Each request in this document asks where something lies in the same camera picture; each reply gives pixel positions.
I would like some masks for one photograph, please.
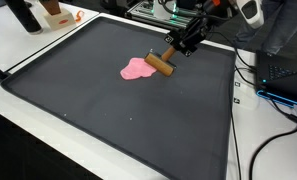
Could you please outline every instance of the orange object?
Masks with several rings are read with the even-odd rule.
[[[77,12],[77,14],[76,14],[76,17],[77,17],[77,19],[75,20],[76,22],[79,22],[79,21],[81,21],[81,18],[84,16],[84,12],[83,11],[78,11]]]
[[[219,6],[220,0],[212,0],[212,2],[215,4],[215,6]]]

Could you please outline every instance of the black mat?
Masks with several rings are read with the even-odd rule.
[[[172,58],[171,77],[123,80],[130,58],[168,48],[163,38],[99,18],[2,86],[171,179],[225,179],[235,55],[200,45]]]

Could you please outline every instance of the cable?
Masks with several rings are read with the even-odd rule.
[[[239,68],[237,68],[237,66],[235,66],[235,71],[238,72],[238,74],[239,74],[239,76],[241,77],[242,80],[244,80],[246,83],[248,83],[248,84],[250,84],[250,85],[255,86],[254,83],[248,81],[248,80],[241,74],[241,72],[239,71]]]
[[[245,70],[245,71],[247,71],[247,72],[249,72],[249,73],[252,73],[252,74],[255,73],[255,71],[254,71],[253,69],[249,69],[249,68],[237,68],[237,69],[239,69],[239,70]]]
[[[251,161],[250,161],[250,167],[249,167],[249,180],[252,180],[252,175],[253,175],[253,167],[254,167],[254,163],[255,163],[255,160],[256,160],[256,157],[257,155],[259,154],[259,152],[267,145],[269,144],[271,141],[277,139],[277,138],[280,138],[280,137],[283,137],[283,136],[287,136],[287,135],[291,135],[291,134],[294,134],[297,132],[297,127],[292,130],[292,131],[289,131],[289,132],[286,132],[286,133],[282,133],[282,134],[278,134],[278,135],[275,135],[269,139],[267,139],[264,143],[262,143],[258,149],[255,151],[254,155],[252,156],[251,158]]]
[[[237,142],[237,135],[236,135],[236,129],[235,129],[235,121],[234,121],[234,116],[233,116],[233,111],[232,111],[232,97],[231,97],[231,88],[232,82],[234,81],[234,76],[231,77],[230,80],[230,85],[228,88],[228,97],[229,97],[229,109],[230,109],[230,116],[231,116],[231,122],[232,122],[232,131],[234,135],[234,140],[235,140],[235,149],[236,149],[236,156],[237,156],[237,164],[238,164],[238,174],[239,174],[239,180],[241,180],[241,167],[240,167],[240,158],[239,158],[239,151],[238,151],[238,142]]]
[[[209,18],[209,19],[213,19],[213,20],[217,20],[217,21],[228,21],[231,19],[230,17],[222,18],[222,17],[206,15],[206,14],[190,15],[190,14],[186,14],[186,13],[173,12],[172,10],[168,9],[168,7],[166,6],[166,2],[165,2],[166,0],[158,0],[158,1],[161,3],[161,5],[165,9],[165,11],[167,11],[170,14],[174,14],[176,16],[191,17],[191,18]]]
[[[289,120],[292,120],[294,121],[295,123],[297,123],[297,116],[293,115],[293,114],[288,114],[288,113],[285,113],[284,111],[282,111],[278,106],[277,104],[275,103],[275,101],[272,99],[272,97],[266,92],[266,96],[269,98],[269,100],[272,102],[272,104],[275,106],[276,110],[281,113],[282,115],[284,115],[286,118],[288,118]],[[269,139],[267,139],[264,143],[262,143],[258,148],[257,150],[255,151],[255,153],[253,154],[252,158],[251,158],[251,161],[250,161],[250,167],[249,167],[249,180],[252,180],[252,174],[253,174],[253,167],[254,167],[254,163],[255,163],[255,160],[256,160],[256,157],[257,155],[259,154],[259,152],[268,144],[270,143],[271,141],[273,141],[274,139],[277,139],[279,137],[282,137],[282,136],[287,136],[287,135],[291,135],[291,134],[294,134],[297,132],[297,127],[290,131],[290,132],[286,132],[286,133],[282,133],[282,134],[278,134],[278,135],[275,135]]]
[[[208,33],[214,33],[214,34],[219,34],[220,36],[222,36],[224,39],[226,39],[226,41],[234,48],[238,58],[240,59],[240,61],[247,67],[249,67],[250,69],[253,69],[254,71],[256,71],[256,68],[254,66],[251,66],[249,64],[247,64],[240,56],[237,47],[234,45],[234,43],[232,43],[225,35],[223,35],[220,32],[208,32]]]
[[[214,31],[215,31],[215,26],[212,26],[210,32],[214,32]],[[208,37],[207,40],[210,41],[213,36],[214,36],[214,33],[211,33],[211,35]]]

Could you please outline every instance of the pink dough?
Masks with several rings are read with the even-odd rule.
[[[128,66],[120,71],[122,78],[125,80],[137,79],[140,77],[150,77],[156,69],[147,64],[142,58],[132,58]]]

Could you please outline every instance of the white robot part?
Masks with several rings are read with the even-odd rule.
[[[264,24],[261,2],[262,0],[236,0],[240,13],[246,22],[254,29]]]

